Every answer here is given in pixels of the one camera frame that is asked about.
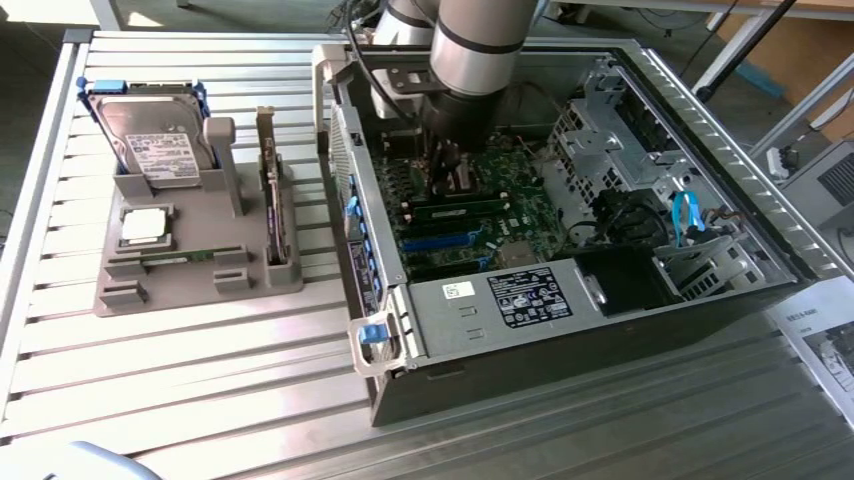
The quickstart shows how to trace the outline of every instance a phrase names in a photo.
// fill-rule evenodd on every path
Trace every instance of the blue tab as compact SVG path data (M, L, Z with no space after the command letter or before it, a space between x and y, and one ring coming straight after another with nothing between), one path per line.
M706 231L706 224L699 213L699 202L696 201L696 195L694 192L678 192L672 199L672 227L676 232L676 247L682 246L682 202L688 201L688 226L694 225L696 229Z
M356 196L349 197L349 200L347 201L347 207L344 207L344 211L347 212L347 215L352 215L353 209L356 208L357 204L359 204L359 198Z
M121 94L121 93L127 93L127 91L128 91L128 84L124 83L124 80L95 80L92 93Z
M388 341L388 328L386 325L365 325L359 329L359 343L383 343Z

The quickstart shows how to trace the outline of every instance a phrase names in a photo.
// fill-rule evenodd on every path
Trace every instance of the power supply label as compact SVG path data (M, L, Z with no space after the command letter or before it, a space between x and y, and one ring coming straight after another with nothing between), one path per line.
M572 315L551 268L508 273L488 277L487 280L504 324L510 328L550 322Z

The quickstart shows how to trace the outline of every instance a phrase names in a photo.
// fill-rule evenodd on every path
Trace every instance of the metal table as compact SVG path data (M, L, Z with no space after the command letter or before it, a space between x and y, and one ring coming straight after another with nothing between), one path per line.
M374 429L311 134L324 35L69 35L0 268L0 459L87 440L165 479L850 478L850 429L760 316L699 344ZM301 293L97 318L115 158L73 79L185 80L237 124L273 105L297 175Z

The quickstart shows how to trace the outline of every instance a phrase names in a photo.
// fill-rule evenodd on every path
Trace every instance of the barcode sticker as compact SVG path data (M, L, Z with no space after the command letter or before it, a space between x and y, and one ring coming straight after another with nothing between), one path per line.
M125 135L139 169L148 180L197 178L199 166L185 133Z
M448 283L447 285L442 285L442 290L444 291L444 298L447 300L468 297L475 294L475 287L471 285L471 282Z

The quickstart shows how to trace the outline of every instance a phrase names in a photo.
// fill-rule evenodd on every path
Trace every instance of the warning label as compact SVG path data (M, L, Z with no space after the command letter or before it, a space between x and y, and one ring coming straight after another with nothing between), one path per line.
M490 277L490 288L510 328L524 327L572 315L551 268Z
M125 135L139 169L148 180L199 176L196 157L185 133Z

